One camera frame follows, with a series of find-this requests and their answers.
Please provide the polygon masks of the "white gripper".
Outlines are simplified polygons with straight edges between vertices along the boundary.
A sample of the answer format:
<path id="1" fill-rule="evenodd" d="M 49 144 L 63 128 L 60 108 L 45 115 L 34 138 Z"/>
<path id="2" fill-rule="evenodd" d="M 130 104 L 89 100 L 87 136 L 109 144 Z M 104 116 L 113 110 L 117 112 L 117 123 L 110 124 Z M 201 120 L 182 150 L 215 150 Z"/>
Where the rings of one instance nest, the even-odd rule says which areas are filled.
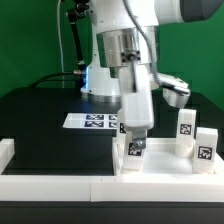
<path id="1" fill-rule="evenodd" d="M 156 77 L 146 65 L 121 67 L 118 72 L 123 122 L 132 131 L 135 149 L 146 148 L 147 131 L 154 127 L 152 85 L 161 87 L 168 104 L 183 108 L 191 94 L 188 84 L 179 78 L 157 73 Z"/>

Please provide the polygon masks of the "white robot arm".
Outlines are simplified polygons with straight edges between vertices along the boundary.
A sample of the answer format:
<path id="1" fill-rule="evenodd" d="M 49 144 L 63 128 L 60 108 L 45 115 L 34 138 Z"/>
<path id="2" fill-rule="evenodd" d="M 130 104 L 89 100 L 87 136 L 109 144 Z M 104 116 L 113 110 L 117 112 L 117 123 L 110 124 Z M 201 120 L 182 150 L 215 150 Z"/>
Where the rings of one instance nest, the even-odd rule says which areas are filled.
<path id="1" fill-rule="evenodd" d="M 92 99 L 120 101 L 129 142 L 143 150 L 154 126 L 151 90 L 167 91 L 169 104 L 179 108 L 190 96 L 186 83 L 158 73 L 156 29 L 207 20 L 224 0 L 86 1 L 93 56 L 81 92 Z"/>

